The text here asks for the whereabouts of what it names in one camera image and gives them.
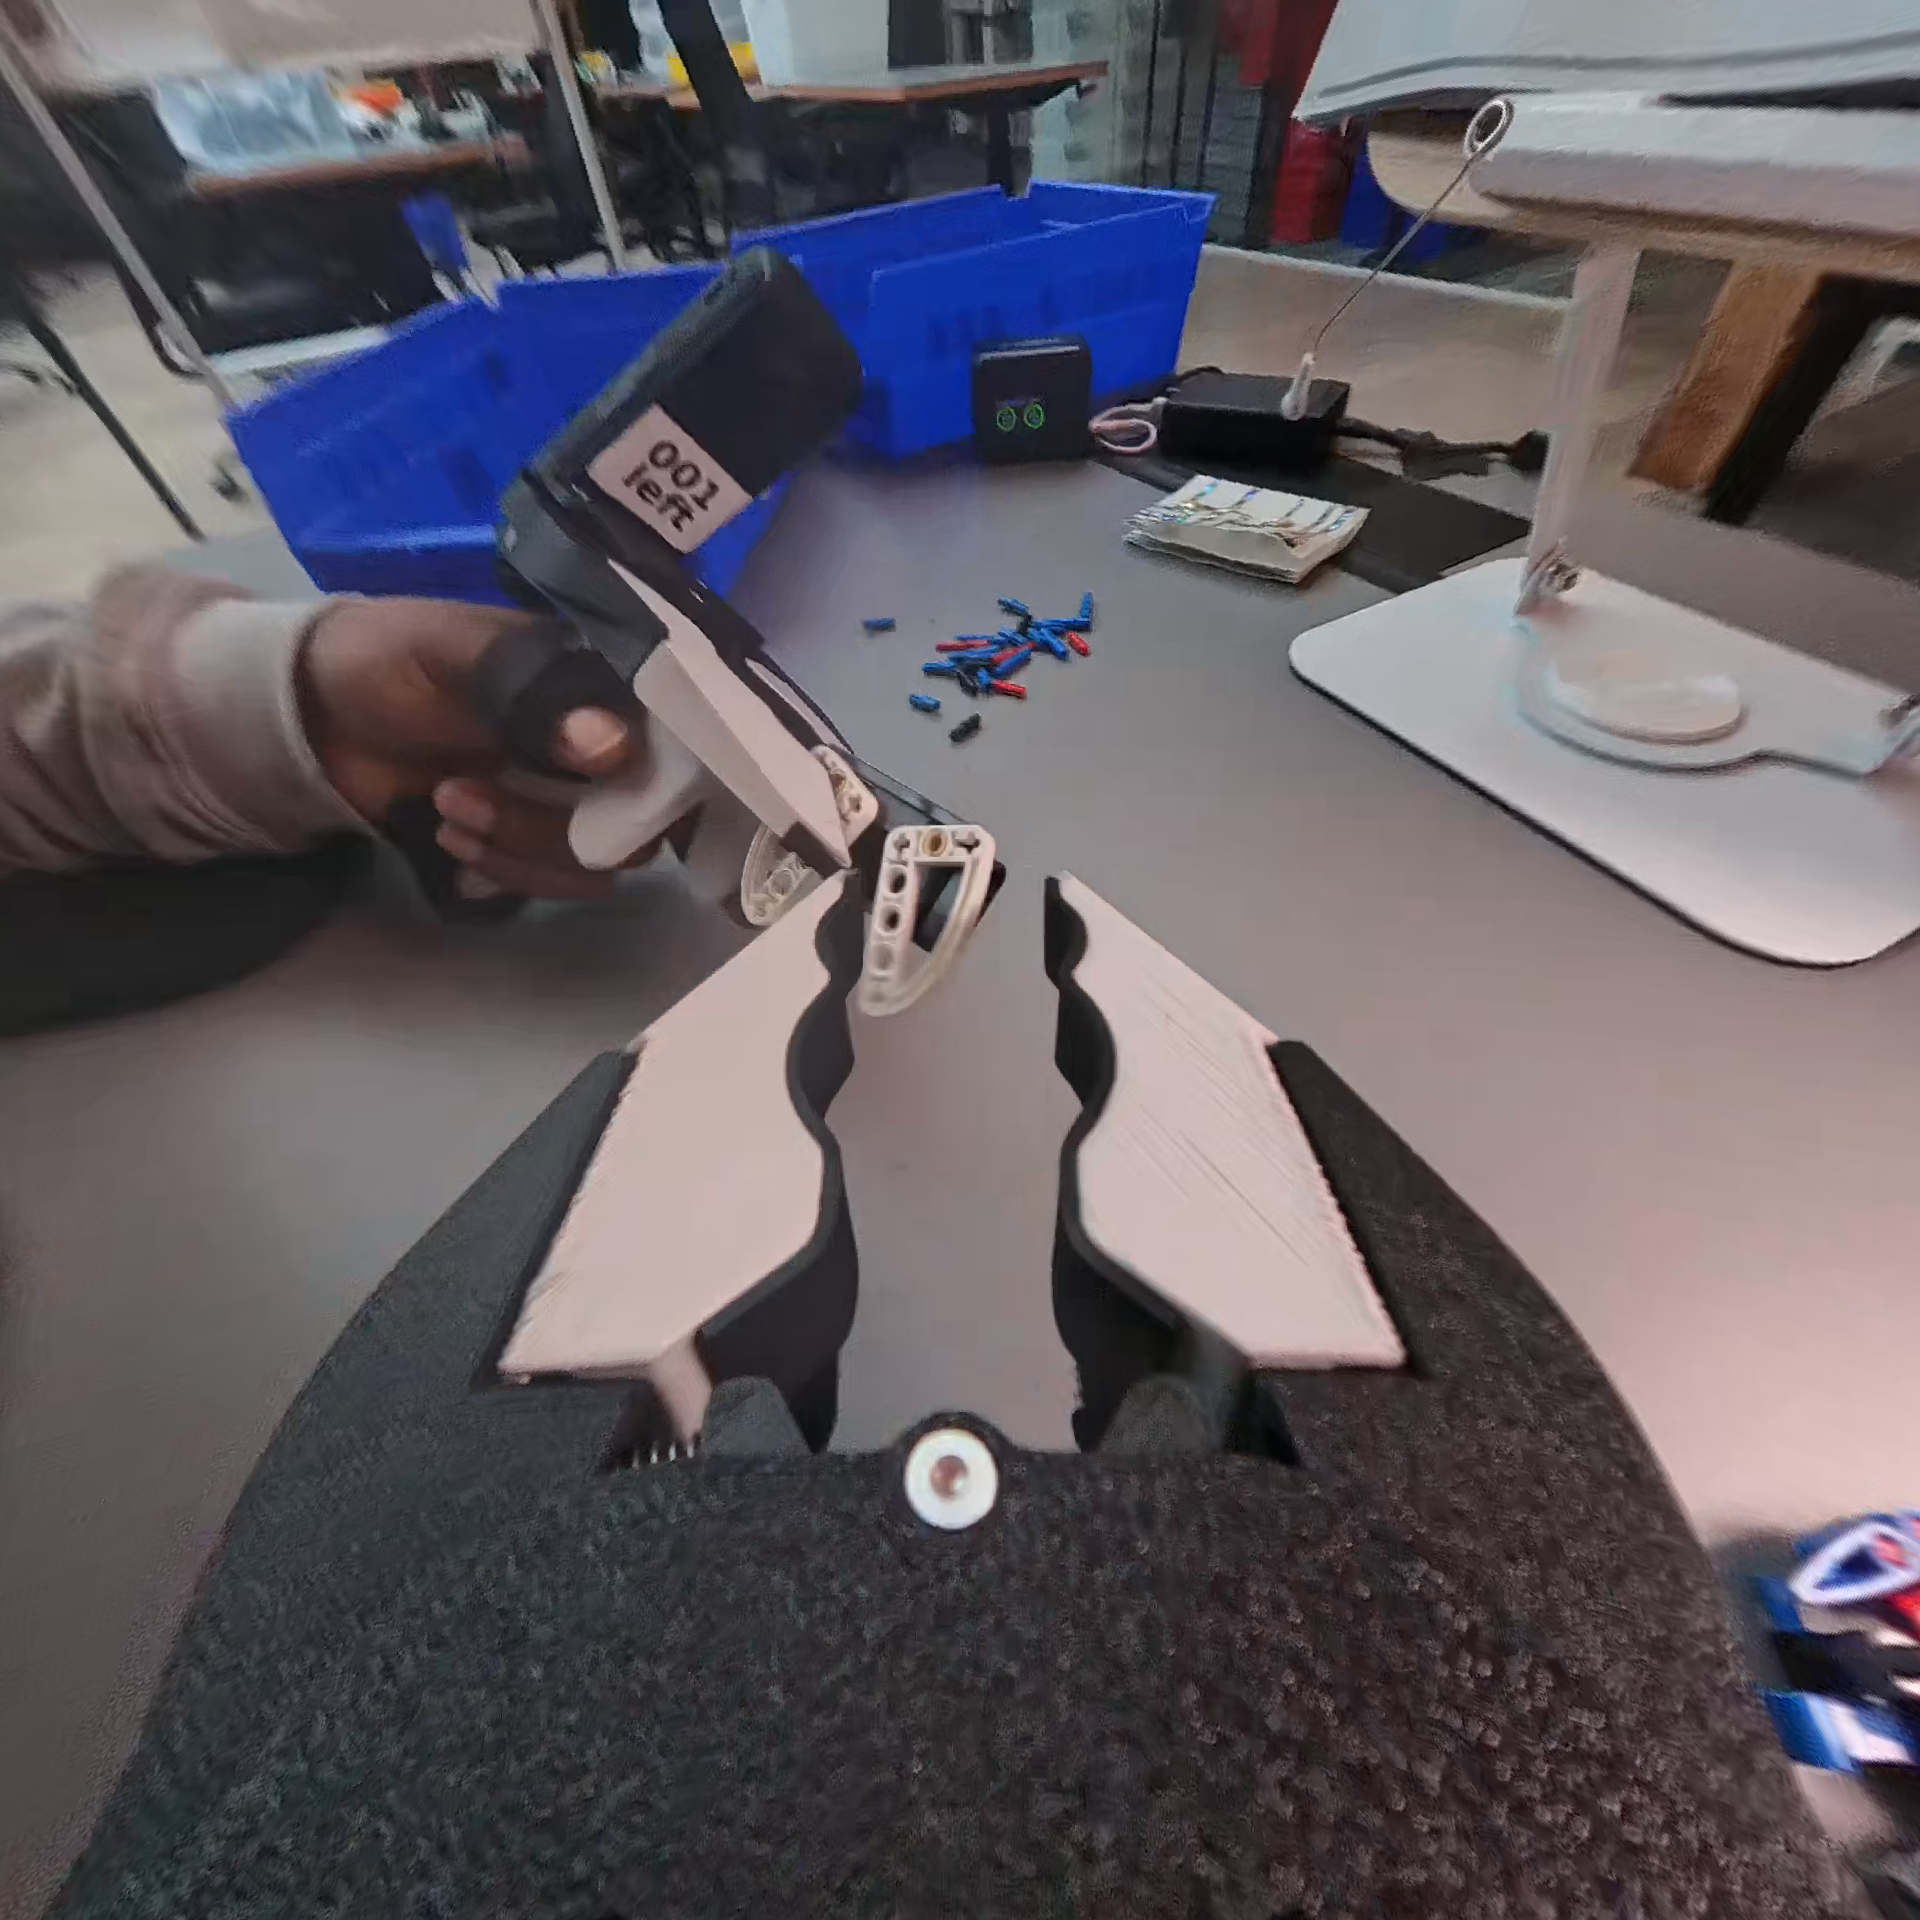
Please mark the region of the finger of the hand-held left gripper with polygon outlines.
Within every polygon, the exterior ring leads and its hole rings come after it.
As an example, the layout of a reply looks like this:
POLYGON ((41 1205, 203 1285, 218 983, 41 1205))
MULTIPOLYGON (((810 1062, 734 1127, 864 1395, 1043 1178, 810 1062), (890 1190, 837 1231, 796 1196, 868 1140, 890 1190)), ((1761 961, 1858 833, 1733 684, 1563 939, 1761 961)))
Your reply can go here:
POLYGON ((622 867, 723 790, 817 871, 848 867, 848 818, 820 757, 834 729, 771 665, 732 662, 658 586, 619 562, 612 573, 663 636, 633 678, 643 742, 607 787, 607 865, 622 867))
POLYGON ((832 803, 814 750, 856 756, 755 624, 698 578, 676 578, 676 742, 741 803, 832 803))

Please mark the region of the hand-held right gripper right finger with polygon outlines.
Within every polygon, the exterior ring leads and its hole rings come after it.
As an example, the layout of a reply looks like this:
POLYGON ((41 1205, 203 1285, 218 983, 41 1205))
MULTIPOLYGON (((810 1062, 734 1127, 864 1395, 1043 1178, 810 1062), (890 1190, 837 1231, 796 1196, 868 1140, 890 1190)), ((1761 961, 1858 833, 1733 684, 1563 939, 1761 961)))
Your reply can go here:
POLYGON ((1075 1095, 1053 1314, 1081 1452, 1288 1453, 1277 1382, 1411 1350, 1254 1014, 1085 879, 1045 886, 1075 1095))

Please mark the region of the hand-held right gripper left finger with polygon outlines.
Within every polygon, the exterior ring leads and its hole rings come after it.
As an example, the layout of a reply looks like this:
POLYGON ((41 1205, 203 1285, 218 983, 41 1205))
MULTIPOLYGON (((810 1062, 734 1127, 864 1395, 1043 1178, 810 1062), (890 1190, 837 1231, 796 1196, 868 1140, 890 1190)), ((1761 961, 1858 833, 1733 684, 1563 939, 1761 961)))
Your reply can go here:
POLYGON ((832 1237, 825 1112, 856 978, 858 892, 834 876, 641 1032, 504 1332, 504 1380, 636 1380, 692 1448, 715 1387, 766 1374, 723 1345, 832 1237))

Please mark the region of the blue bin with label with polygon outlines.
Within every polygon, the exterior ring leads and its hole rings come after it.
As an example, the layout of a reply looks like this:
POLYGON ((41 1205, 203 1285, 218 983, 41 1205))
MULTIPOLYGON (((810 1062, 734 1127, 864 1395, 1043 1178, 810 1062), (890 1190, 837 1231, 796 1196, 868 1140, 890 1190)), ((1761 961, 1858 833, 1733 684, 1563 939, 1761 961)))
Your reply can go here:
POLYGON ((229 436, 314 587, 504 608, 504 491, 716 277, 509 277, 274 385, 229 436))

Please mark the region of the person's left forearm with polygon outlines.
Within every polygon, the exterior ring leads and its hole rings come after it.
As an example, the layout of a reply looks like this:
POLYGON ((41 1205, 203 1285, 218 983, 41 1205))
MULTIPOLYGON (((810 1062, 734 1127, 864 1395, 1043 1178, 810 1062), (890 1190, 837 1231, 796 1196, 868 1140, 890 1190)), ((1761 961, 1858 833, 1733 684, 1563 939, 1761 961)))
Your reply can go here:
POLYGON ((356 833, 301 668, 333 599, 142 564, 2 601, 2 874, 292 853, 356 833))

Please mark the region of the grey desk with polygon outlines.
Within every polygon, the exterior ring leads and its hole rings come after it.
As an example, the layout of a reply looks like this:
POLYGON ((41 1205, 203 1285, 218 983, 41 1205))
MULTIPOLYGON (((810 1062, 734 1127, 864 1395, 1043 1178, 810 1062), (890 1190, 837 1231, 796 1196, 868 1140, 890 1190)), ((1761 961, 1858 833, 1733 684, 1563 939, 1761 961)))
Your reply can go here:
MULTIPOLYGON (((1299 682, 1299 595, 1124 544, 1100 466, 823 466, 738 599, 854 745, 978 818, 1005 892, 832 1106, 861 1248, 834 1439, 926 1414, 1070 1441, 1047 1257, 1075 1101, 1068 871, 1311 1043, 1549 1285, 1708 1544, 1917 1501, 1917 946, 1733 952, 1299 682), (971 742, 900 710, 863 612, 1100 598, 971 742)), ((651 874, 445 925, 340 913, 276 965, 5 1046, 5 1915, 39 1915, 180 1612, 348 1317, 595 1053, 734 939, 651 874)))

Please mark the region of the person's left hand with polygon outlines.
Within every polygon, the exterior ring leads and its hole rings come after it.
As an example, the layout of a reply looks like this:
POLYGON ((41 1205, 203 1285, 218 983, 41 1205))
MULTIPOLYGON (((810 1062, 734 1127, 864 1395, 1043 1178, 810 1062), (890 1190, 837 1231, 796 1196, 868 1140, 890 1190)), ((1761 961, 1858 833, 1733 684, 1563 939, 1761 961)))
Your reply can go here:
POLYGON ((477 669, 531 613, 436 598, 342 598, 313 624, 297 669, 301 724, 333 790, 392 837, 440 905, 620 893, 585 865, 570 796, 512 761, 477 697, 477 669))

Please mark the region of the black device with green display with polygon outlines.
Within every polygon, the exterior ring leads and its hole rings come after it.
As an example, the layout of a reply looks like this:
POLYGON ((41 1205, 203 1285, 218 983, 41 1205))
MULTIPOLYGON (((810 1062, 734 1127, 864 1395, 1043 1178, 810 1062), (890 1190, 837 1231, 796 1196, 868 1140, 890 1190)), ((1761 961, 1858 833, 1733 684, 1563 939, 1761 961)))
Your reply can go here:
POLYGON ((984 468, 1079 464, 1092 451, 1092 346, 1081 333, 983 346, 971 404, 984 468))

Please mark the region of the wooden background table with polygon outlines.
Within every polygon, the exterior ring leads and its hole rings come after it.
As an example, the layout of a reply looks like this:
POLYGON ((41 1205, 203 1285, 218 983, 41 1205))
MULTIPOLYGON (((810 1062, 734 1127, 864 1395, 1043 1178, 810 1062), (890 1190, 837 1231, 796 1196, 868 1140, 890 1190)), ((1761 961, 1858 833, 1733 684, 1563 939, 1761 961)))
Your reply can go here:
POLYGON ((690 190, 692 251, 712 260, 732 244, 741 191, 749 198, 749 228, 780 215, 771 142, 800 132, 809 118, 875 121, 899 133, 916 132, 933 116, 967 124, 977 132, 981 183, 1014 198, 1024 179, 1016 121, 1061 98, 1100 92, 1111 78, 1108 58, 880 65, 787 82, 743 79, 724 61, 707 93, 695 84, 620 76, 588 84, 588 98, 610 111, 654 110, 707 121, 712 156, 676 158, 669 177, 690 190))

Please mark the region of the folded paper booklet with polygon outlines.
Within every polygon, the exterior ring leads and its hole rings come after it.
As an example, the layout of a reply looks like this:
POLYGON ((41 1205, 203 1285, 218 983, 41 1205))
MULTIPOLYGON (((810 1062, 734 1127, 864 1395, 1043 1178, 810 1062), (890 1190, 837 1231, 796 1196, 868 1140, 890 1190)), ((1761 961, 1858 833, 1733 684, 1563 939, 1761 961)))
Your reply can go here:
POLYGON ((1126 523, 1141 552, 1299 587, 1369 528, 1366 506, 1197 474, 1126 523))

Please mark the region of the black power adapter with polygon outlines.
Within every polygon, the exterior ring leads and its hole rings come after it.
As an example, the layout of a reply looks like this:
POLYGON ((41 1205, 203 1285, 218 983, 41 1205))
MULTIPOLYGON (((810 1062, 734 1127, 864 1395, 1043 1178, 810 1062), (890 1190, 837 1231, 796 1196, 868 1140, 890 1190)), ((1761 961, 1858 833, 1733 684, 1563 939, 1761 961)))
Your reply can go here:
POLYGON ((1333 451, 1349 420, 1353 388, 1314 376, 1311 408, 1300 422, 1283 414, 1292 376, 1192 367, 1162 399, 1156 451, 1201 470, 1273 468, 1304 472, 1333 451))

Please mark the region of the book stand with white base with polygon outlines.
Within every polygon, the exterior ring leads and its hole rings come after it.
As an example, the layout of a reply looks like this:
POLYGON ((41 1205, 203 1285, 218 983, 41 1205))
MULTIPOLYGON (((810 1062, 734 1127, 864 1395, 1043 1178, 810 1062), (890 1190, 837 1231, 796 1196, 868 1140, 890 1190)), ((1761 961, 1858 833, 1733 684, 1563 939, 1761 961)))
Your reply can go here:
POLYGON ((1682 921, 1846 968, 1917 937, 1917 697, 1578 557, 1573 522, 1644 244, 1826 242, 1917 265, 1914 110, 1525 93, 1458 174, 1587 242, 1560 325, 1525 555, 1335 620, 1294 673, 1682 921))

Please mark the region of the rack of storage drawers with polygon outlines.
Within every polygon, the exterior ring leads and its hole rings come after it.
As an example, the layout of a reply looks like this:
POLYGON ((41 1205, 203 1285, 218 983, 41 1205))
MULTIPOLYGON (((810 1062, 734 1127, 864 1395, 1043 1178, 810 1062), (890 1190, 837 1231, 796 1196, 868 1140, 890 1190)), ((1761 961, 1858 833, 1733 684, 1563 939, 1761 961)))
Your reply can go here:
POLYGON ((1302 105, 1335 11, 1335 1, 1217 6, 1227 73, 1209 133, 1217 244, 1287 251, 1341 235, 1362 170, 1360 124, 1313 125, 1302 105))

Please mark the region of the toy brick car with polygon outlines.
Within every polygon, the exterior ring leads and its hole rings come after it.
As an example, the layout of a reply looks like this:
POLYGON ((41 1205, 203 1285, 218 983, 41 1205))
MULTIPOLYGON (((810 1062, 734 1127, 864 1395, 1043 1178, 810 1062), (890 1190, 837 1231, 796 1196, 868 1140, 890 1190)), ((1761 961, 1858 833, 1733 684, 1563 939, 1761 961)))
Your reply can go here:
POLYGON ((1919 1513, 1883 1510, 1802 1536, 1746 1596, 1779 1684, 1761 1692, 1795 1764, 1919 1773, 1919 1513))

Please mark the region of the open instruction manual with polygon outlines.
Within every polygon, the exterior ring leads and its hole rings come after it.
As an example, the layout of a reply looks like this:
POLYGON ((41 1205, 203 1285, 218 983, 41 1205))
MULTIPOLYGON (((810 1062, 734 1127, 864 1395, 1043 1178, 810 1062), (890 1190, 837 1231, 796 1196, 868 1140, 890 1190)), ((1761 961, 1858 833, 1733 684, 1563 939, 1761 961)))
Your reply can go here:
POLYGON ((1738 96, 1913 82, 1914 1, 1341 1, 1294 114, 1501 92, 1738 96))

